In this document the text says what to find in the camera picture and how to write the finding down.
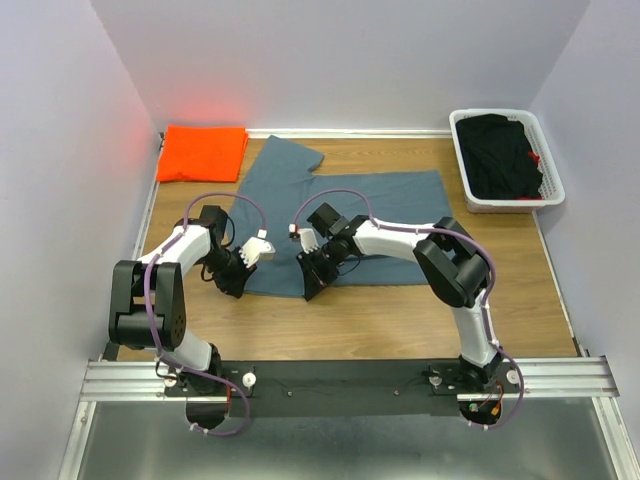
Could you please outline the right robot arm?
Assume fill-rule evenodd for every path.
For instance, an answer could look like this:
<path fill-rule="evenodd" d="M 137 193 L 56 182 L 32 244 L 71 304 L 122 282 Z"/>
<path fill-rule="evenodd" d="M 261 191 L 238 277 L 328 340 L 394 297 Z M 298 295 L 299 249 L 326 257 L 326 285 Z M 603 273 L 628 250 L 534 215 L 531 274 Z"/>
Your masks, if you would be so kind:
<path fill-rule="evenodd" d="M 494 383 L 504 359 L 488 312 L 495 265 L 454 218 L 417 225 L 383 222 L 371 215 L 349 220 L 323 203 L 308 222 L 308 228 L 295 222 L 288 227 L 289 237 L 302 247 L 296 260 L 305 300 L 333 284 L 349 257 L 414 262 L 434 295 L 452 309 L 461 345 L 460 381 L 474 392 Z"/>

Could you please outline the folded orange t-shirt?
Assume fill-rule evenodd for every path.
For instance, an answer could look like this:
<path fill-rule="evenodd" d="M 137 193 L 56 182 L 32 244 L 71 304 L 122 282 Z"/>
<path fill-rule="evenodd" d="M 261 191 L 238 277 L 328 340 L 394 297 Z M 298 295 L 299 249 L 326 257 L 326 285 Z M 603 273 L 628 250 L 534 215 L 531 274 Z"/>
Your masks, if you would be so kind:
<path fill-rule="evenodd" d="M 235 183 L 248 139 L 244 127 L 169 125 L 156 181 Z"/>

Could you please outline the aluminium rail frame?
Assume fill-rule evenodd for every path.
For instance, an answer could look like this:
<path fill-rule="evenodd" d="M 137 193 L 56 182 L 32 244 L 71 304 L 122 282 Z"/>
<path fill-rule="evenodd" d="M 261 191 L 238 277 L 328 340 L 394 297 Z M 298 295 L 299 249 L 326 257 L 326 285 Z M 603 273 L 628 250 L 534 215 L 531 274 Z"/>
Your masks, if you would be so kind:
<path fill-rule="evenodd" d="M 147 355 L 109 348 L 86 370 L 60 475 L 64 479 L 635 479 L 638 461 L 602 357 L 569 341 L 546 245 L 533 215 L 471 215 L 453 144 L 437 138 L 312 138 L 319 174 L 437 170 L 464 224 L 498 261 L 492 303 L 525 377 L 519 411 L 483 432 L 456 418 L 255 418 L 241 435 L 189 430 Z M 231 360 L 266 366 L 379 366 L 450 354 L 452 317 L 418 286 L 338 287 L 318 302 L 249 295 L 233 300 L 194 276 L 190 328 Z"/>

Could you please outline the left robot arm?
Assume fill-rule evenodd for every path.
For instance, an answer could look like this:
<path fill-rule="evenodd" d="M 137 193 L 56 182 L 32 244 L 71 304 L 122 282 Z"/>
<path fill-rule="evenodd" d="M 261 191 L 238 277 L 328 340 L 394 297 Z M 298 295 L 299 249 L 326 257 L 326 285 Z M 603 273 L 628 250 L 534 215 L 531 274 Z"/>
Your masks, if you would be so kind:
<path fill-rule="evenodd" d="M 117 262 L 112 274 L 110 341 L 189 368 L 187 382 L 201 395 L 220 387 L 223 370 L 217 347 L 187 328 L 184 276 L 199 266 L 205 282 L 234 298 L 243 295 L 256 263 L 243 248 L 224 243 L 228 222 L 224 209 L 206 205 L 197 218 L 177 222 L 149 254 Z"/>

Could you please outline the black t-shirt in basket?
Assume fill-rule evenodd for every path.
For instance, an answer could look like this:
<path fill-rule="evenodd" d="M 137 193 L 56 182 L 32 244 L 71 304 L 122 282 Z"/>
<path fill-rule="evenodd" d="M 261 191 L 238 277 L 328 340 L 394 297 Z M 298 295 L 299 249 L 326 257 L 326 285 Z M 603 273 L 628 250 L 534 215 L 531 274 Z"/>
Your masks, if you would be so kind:
<path fill-rule="evenodd" d="M 481 200 L 516 200 L 514 166 L 535 153 L 522 122 L 485 114 L 457 121 L 455 131 L 471 193 Z"/>

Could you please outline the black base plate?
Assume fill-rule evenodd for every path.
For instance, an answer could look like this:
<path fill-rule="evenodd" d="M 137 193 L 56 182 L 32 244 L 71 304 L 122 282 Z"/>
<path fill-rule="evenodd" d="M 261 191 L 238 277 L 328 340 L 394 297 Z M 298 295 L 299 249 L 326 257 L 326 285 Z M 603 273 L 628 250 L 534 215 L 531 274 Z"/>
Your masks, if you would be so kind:
<path fill-rule="evenodd" d="M 508 363 L 482 380 L 458 359 L 225 361 L 219 374 L 238 388 L 181 373 L 164 393 L 186 399 L 188 419 L 205 427 L 226 416 L 431 415 L 494 425 L 520 390 Z"/>

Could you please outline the white laundry basket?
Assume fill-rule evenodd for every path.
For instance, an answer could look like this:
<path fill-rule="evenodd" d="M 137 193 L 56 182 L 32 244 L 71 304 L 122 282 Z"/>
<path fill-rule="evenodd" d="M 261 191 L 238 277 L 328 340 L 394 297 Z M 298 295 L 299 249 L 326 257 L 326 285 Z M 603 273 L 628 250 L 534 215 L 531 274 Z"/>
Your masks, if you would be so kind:
<path fill-rule="evenodd" d="M 540 156 L 539 170 L 543 174 L 540 200 L 481 200 L 470 190 L 463 163 L 462 153 L 455 131 L 455 123 L 464 118 L 498 114 L 510 120 L 517 120 L 524 125 L 525 135 L 535 153 Z M 544 137 L 540 123 L 534 114 L 526 110 L 516 109 L 458 109 L 449 114 L 449 123 L 454 142 L 454 150 L 463 182 L 464 197 L 467 209 L 472 213 L 530 213 L 547 206 L 557 206 L 565 200 L 562 186 L 553 156 Z"/>

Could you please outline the red garment in basket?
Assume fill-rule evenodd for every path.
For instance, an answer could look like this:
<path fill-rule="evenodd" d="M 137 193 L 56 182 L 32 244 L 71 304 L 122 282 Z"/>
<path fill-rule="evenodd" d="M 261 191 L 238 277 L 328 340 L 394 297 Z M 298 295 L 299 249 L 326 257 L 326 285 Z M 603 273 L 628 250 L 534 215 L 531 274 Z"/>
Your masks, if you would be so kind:
<path fill-rule="evenodd" d="M 529 151 L 518 160 L 512 174 L 512 191 L 516 200 L 540 200 L 543 175 L 538 169 L 540 157 Z"/>

